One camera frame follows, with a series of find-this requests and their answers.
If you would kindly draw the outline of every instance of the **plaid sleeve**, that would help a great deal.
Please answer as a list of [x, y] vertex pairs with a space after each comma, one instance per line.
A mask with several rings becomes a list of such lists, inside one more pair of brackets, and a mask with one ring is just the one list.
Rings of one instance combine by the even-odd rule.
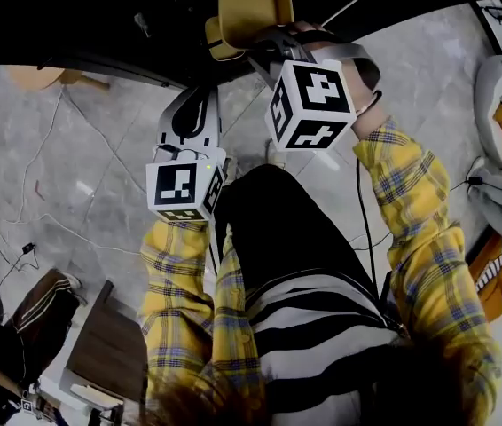
[[464, 260], [463, 232], [448, 220], [448, 174], [392, 120], [354, 151], [394, 237], [391, 289], [403, 322], [458, 362], [463, 408], [471, 424], [483, 424], [495, 406], [501, 354]]
[[149, 274], [139, 323], [148, 352], [147, 397], [159, 381], [192, 386], [211, 358], [213, 302], [203, 291], [208, 228], [157, 221], [141, 255]]

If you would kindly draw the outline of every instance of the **bracelet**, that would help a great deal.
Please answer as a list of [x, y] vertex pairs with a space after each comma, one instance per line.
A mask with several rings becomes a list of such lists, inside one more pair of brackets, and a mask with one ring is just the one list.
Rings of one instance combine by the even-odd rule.
[[383, 96], [383, 92], [381, 90], [374, 91], [373, 98], [370, 101], [370, 103], [367, 106], [363, 106], [361, 109], [359, 109], [356, 112], [357, 118], [359, 118], [360, 116], [365, 114], [365, 112], [367, 112], [369, 109], [371, 109], [373, 106], [375, 106], [379, 102], [379, 100], [381, 99], [382, 96]]

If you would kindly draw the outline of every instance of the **person's right arm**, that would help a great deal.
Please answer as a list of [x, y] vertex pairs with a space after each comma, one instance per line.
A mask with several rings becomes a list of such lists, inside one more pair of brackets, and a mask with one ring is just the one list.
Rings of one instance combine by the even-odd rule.
[[464, 259], [463, 232], [448, 219], [448, 174], [380, 106], [353, 130], [361, 140], [354, 152], [394, 237], [391, 289], [403, 323], [414, 339], [442, 346], [459, 368], [470, 424], [483, 424], [495, 406], [501, 354]]

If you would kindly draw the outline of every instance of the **white cube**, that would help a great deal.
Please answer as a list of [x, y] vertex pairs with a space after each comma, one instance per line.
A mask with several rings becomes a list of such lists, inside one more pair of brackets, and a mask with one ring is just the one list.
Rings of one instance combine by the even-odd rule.
[[283, 64], [265, 114], [277, 150], [329, 150], [355, 120], [341, 62]]
[[223, 184], [213, 160], [146, 165], [148, 208], [165, 221], [212, 221]]

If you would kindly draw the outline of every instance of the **wooden stool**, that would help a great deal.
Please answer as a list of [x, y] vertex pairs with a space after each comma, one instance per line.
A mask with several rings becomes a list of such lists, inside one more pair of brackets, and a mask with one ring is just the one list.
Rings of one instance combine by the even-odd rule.
[[108, 91], [110, 85], [83, 75], [83, 71], [74, 69], [64, 69], [59, 67], [28, 67], [22, 65], [9, 65], [11, 79], [22, 89], [28, 91], [38, 91], [50, 87], [56, 81], [65, 85], [74, 83], [87, 83], [102, 91]]

